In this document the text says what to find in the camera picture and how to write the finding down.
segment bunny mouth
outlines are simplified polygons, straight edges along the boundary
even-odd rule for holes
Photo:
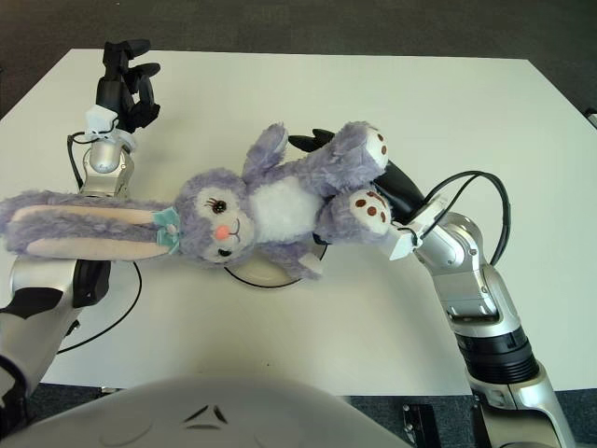
[[[241,221],[236,218],[236,231],[235,232],[231,232],[230,235],[234,235],[236,236],[237,240],[239,240],[239,243],[241,242],[241,237],[239,236],[239,231],[241,231]]]

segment white belly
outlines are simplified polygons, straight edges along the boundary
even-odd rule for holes
[[[257,227],[257,242],[292,241],[312,232],[322,198],[305,191],[294,176],[255,190],[249,198]]]

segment round base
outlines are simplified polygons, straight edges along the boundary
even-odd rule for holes
[[[315,242],[310,242],[309,248],[317,258],[322,259],[326,254],[327,245],[318,245]],[[234,278],[252,287],[264,287],[268,289],[287,287],[300,280],[288,276],[284,269],[269,261],[258,250],[245,263],[225,269]]]

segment floor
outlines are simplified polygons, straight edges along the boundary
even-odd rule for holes
[[[582,112],[597,108],[595,18],[594,0],[0,0],[0,118],[69,49],[135,37],[154,49],[528,59]],[[32,407],[49,416],[97,395],[42,385]],[[597,442],[597,390],[559,397],[577,439]],[[404,437],[403,401],[352,403]],[[437,410],[442,446],[473,446],[469,401],[419,398]]]

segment purple stuffed bunny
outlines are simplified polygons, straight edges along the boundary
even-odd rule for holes
[[[0,203],[0,233],[19,254],[78,259],[145,259],[181,253],[222,267],[258,248],[290,276],[316,277],[306,242],[375,243],[391,215],[371,181],[387,147],[365,122],[346,124],[324,147],[281,164],[288,133],[273,124],[249,149],[243,174],[196,175],[174,204],[26,192]]]

